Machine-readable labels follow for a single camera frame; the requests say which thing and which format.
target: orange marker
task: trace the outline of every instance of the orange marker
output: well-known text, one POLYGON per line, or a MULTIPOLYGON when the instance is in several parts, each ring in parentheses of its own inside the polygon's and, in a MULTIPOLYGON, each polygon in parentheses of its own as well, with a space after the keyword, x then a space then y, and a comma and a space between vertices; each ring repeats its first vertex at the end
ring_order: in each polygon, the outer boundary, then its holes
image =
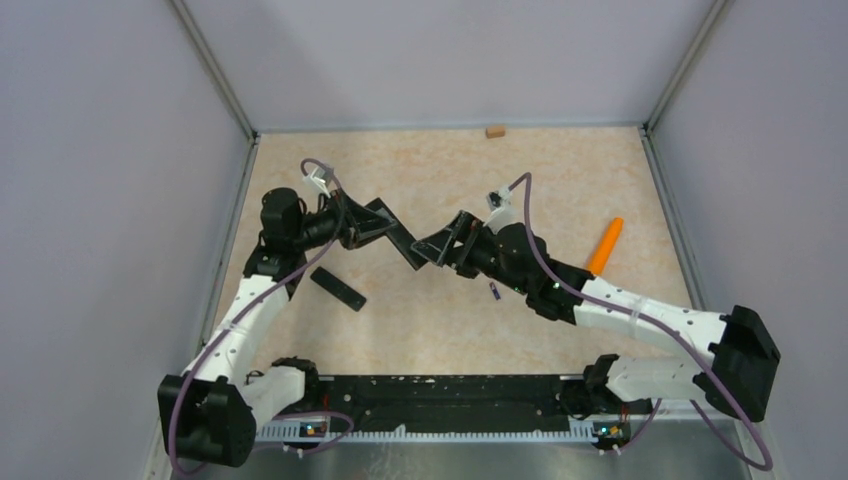
POLYGON ((618 241, 618 236, 621 234, 622 226, 624 226, 624 220, 621 218, 615 217, 610 222, 610 226, 607 227, 604 237, 601 238, 601 243, 598 244, 598 249, 595 250, 595 254, 589 260, 589 265, 586 266, 586 269, 592 272, 592 274, 600 275, 604 271, 612 249, 615 247, 615 242, 618 241))

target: small purple object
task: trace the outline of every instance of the small purple object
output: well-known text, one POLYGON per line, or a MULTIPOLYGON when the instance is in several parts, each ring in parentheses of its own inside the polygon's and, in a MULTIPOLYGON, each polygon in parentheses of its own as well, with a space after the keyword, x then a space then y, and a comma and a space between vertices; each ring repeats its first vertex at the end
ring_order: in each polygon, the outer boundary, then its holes
POLYGON ((500 300, 501 292, 498 291, 498 287, 495 286, 495 282, 489 282, 489 288, 492 289, 492 294, 495 296, 495 300, 500 300))

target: small brown box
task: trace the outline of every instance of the small brown box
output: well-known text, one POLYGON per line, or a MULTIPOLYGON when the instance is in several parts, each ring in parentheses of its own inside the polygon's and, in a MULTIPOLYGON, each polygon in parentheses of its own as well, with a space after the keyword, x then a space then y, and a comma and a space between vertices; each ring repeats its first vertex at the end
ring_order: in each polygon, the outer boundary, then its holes
POLYGON ((486 128, 486 138, 498 138, 506 135, 506 126, 492 125, 486 128))

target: beige table surface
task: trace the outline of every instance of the beige table surface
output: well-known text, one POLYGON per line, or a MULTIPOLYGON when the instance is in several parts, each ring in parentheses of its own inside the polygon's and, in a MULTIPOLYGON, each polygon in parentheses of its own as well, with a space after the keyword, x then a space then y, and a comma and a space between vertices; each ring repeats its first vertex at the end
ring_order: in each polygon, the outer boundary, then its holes
MULTIPOLYGON (((487 192, 529 170, 532 220, 553 258, 584 266, 609 221, 624 230, 604 278, 672 304, 688 295, 636 128, 425 130, 263 135, 228 266, 218 318, 237 289, 260 230, 262 195, 288 186, 316 201, 298 164, 336 168, 360 204, 380 196, 417 238, 460 209, 486 218, 487 192)), ((519 211, 523 196, 513 197, 519 211)), ((426 265, 415 272, 387 239, 319 263, 368 301, 358 313, 305 278, 275 320, 254 365, 297 355, 328 374, 576 373, 605 353, 662 352, 614 333, 551 322, 506 287, 426 265)))

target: wire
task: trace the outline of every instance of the wire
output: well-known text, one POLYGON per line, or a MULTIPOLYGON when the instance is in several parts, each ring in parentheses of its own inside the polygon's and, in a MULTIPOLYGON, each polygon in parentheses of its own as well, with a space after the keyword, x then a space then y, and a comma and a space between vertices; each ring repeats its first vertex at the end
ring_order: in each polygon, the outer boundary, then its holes
MULTIPOLYGON (((524 230, 525 233, 527 233, 527 242, 530 244, 530 250, 533 251, 533 256, 536 258, 536 262, 539 263, 539 266, 542 268, 542 270, 544 270, 548 277, 550 277, 553 281, 559 283, 560 287, 562 287, 565 291, 567 291, 571 295, 574 295, 575 297, 582 298, 583 300, 594 303, 604 308, 608 308, 610 310, 621 312, 625 315, 633 315, 634 313, 636 313, 630 308, 617 305, 612 302, 607 302, 605 300, 601 300, 600 298, 595 298, 591 295, 586 295, 585 293, 575 289, 574 287, 557 277, 556 273, 554 273, 554 271, 551 270, 547 263, 545 263, 545 259, 539 252, 539 247, 536 245, 536 242, 534 240, 533 229, 530 226, 530 189, 533 183, 533 175, 530 172, 521 175, 520 177, 518 177, 518 179, 512 182, 512 184, 510 184, 509 190, 512 191, 522 182, 526 182, 526 185, 524 187, 524 230)), ((710 368, 707 362, 703 358, 701 358, 695 348, 692 347, 692 345, 690 345, 689 342, 687 342, 679 333, 672 330, 671 327, 659 321, 658 319, 642 312, 638 312, 638 317, 647 322, 648 324, 653 325, 658 329, 662 330, 667 335, 671 336, 671 338, 673 338, 677 343, 680 344, 681 347, 683 347, 684 350, 686 350, 686 353, 688 353, 692 357, 695 363, 698 364, 698 367, 700 367, 701 370, 704 371, 710 381, 715 385, 718 392, 721 394, 722 397, 724 397, 724 399, 730 405, 730 408, 733 409, 733 411, 736 413, 736 416, 739 418, 739 420, 742 421, 742 423, 745 425, 745 428, 751 434, 751 438, 757 444, 757 448, 759 448, 760 453, 763 456, 763 463, 756 463, 754 460, 751 460, 750 458, 744 456, 742 452, 739 452, 735 448, 731 449, 730 451, 734 455, 742 459, 745 463, 747 463, 753 468, 756 468, 757 470, 762 470, 764 472, 771 470, 774 467, 774 461, 771 458, 771 453, 769 452, 765 441, 760 436, 759 432, 757 432, 756 428, 754 428, 754 424, 751 422, 751 419, 748 418, 748 415, 745 414, 745 411, 742 409, 742 406, 735 398, 733 398, 733 395, 730 393, 730 390, 728 390, 724 383, 722 383, 721 379, 716 376, 712 368, 710 368)), ((654 413, 656 413, 656 410, 657 409, 655 408, 654 412, 648 418, 648 421, 643 424, 643 427, 653 420, 654 413)), ((715 433, 716 436, 719 437, 719 440, 721 440, 721 442, 725 444, 725 446, 731 445, 730 440, 728 440, 721 432, 718 431, 718 429, 714 427, 715 425, 712 425, 711 429, 713 433, 715 433)), ((632 445, 638 437, 638 434, 640 434, 641 432, 642 429, 637 432, 637 435, 634 435, 634 437, 630 440, 630 443, 628 443, 625 447, 632 445)))
MULTIPOLYGON (((350 435, 350 432, 353 431, 353 419, 350 418, 349 416, 345 415, 344 413, 341 413, 341 412, 332 412, 332 411, 327 411, 327 410, 321 410, 321 411, 316 411, 316 412, 300 412, 300 413, 288 413, 288 414, 285 414, 285 415, 277 415, 276 417, 273 418, 273 420, 296 420, 298 418, 319 417, 319 416, 320 417, 333 417, 333 418, 338 418, 338 419, 344 420, 345 422, 347 422, 347 430, 345 430, 341 435, 330 440, 329 442, 321 443, 317 447, 310 448, 309 450, 303 450, 304 455, 311 455, 313 453, 319 453, 319 452, 323 452, 324 450, 327 450, 328 448, 332 447, 333 445, 339 443, 344 437, 350 435)), ((260 451, 260 450, 268 450, 268 449, 271 449, 271 448, 279 448, 280 446, 286 446, 286 445, 285 444, 278 445, 275 442, 275 443, 272 443, 271 445, 262 445, 260 447, 254 448, 253 451, 257 452, 257 451, 260 451)))
POLYGON ((182 475, 182 476, 194 475, 194 474, 200 472, 201 470, 203 470, 203 468, 206 467, 206 464, 202 463, 199 466, 197 466, 196 468, 194 468, 193 470, 186 470, 177 461, 177 421, 180 418, 180 410, 182 410, 183 402, 185 402, 185 397, 188 394, 189 385, 191 385, 192 380, 194 380, 194 378, 197 376, 197 372, 200 371, 200 368, 206 362, 206 359, 209 358, 209 355, 211 355, 212 352, 214 352, 215 349, 218 348, 218 345, 220 345, 221 342, 224 341, 224 339, 227 337, 227 335, 229 335, 229 333, 232 331, 232 328, 235 327, 236 325, 238 325, 239 322, 241 322, 244 319, 244 317, 248 314, 248 312, 250 312, 254 307, 256 307, 257 305, 262 303, 266 298, 268 298, 269 295, 276 292, 280 288, 284 287, 287 283, 291 282, 295 278, 302 275, 303 272, 305 272, 312 265, 315 265, 315 263, 317 263, 318 260, 320 260, 321 257, 323 257, 324 254, 327 253, 327 251, 330 249, 330 247, 332 247, 333 244, 336 242, 336 237, 338 237, 338 234, 341 231, 342 225, 344 224, 345 195, 344 195, 343 190, 342 190, 342 184, 339 181, 338 177, 336 177, 336 175, 333 173, 333 170, 330 167, 328 167, 327 165, 323 164, 322 162, 320 162, 318 160, 311 159, 311 158, 305 159, 301 162, 301 164, 300 164, 301 171, 305 171, 306 163, 313 163, 313 164, 317 165, 318 167, 322 168, 324 171, 326 171, 329 174, 329 177, 333 181, 333 183, 336 184, 336 188, 338 190, 338 194, 336 195, 336 197, 337 197, 337 200, 339 202, 341 202, 341 209, 340 209, 341 215, 339 216, 339 221, 338 221, 338 224, 336 225, 336 231, 333 234, 333 239, 330 240, 329 242, 327 242, 327 244, 324 245, 324 247, 314 257, 309 259, 308 262, 306 262, 300 268, 298 268, 297 270, 290 273, 285 278, 283 278, 282 280, 280 280, 279 282, 277 282, 276 284, 271 286, 271 288, 269 288, 268 290, 265 290, 264 292, 257 295, 256 298, 254 298, 250 303, 245 305, 245 307, 240 312, 238 312, 235 317, 233 317, 232 321, 230 322, 230 328, 221 332, 220 335, 216 336, 208 345, 206 345, 206 348, 204 348, 200 352, 200 355, 197 357, 197 360, 194 362, 194 366, 191 367, 191 370, 189 370, 188 374, 186 374, 185 378, 183 379, 183 384, 180 387, 180 391, 177 394, 177 400, 174 403, 174 409, 171 410, 171 421, 170 421, 170 424, 168 425, 168 446, 169 446, 169 448, 168 448, 168 450, 169 450, 168 451, 168 459, 171 461, 171 467, 173 467, 174 471, 177 472, 178 474, 182 475))

